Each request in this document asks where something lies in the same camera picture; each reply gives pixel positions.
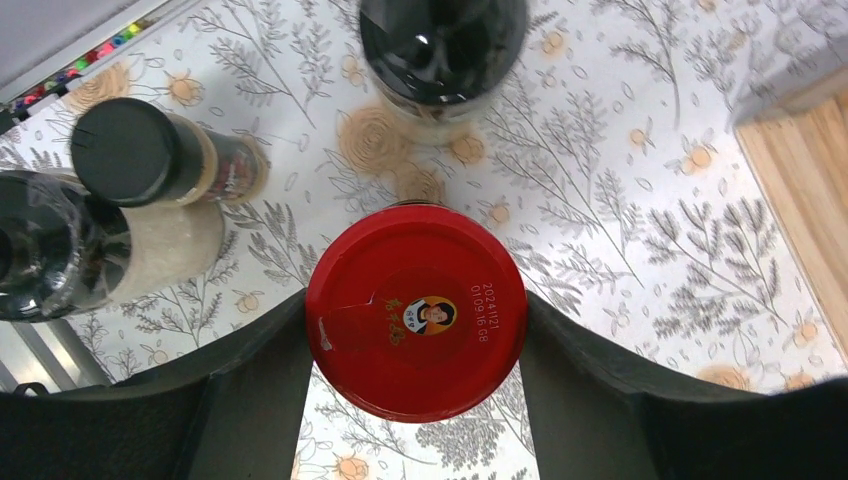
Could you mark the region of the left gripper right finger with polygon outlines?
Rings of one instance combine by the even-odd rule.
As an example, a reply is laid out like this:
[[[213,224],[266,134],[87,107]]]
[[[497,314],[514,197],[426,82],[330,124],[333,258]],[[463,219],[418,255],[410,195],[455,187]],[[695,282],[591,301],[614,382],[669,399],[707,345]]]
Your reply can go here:
[[[520,356],[543,479],[843,479],[847,381],[763,395],[661,366],[528,295]]]

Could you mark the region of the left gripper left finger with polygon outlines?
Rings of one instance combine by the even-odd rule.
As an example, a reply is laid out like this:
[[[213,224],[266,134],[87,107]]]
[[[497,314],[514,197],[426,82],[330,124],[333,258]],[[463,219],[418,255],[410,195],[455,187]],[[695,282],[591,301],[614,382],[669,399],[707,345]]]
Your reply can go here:
[[[313,358],[305,295],[110,386],[1,397],[5,479],[286,479]]]

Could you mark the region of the red lid jar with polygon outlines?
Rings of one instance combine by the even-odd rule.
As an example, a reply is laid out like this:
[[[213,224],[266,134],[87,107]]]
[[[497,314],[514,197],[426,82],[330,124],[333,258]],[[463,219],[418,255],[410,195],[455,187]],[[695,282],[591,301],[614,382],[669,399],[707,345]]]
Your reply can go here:
[[[345,230],[305,295],[314,360],[364,411],[427,423],[464,413],[515,366],[527,293],[486,228],[425,202],[387,207]]]

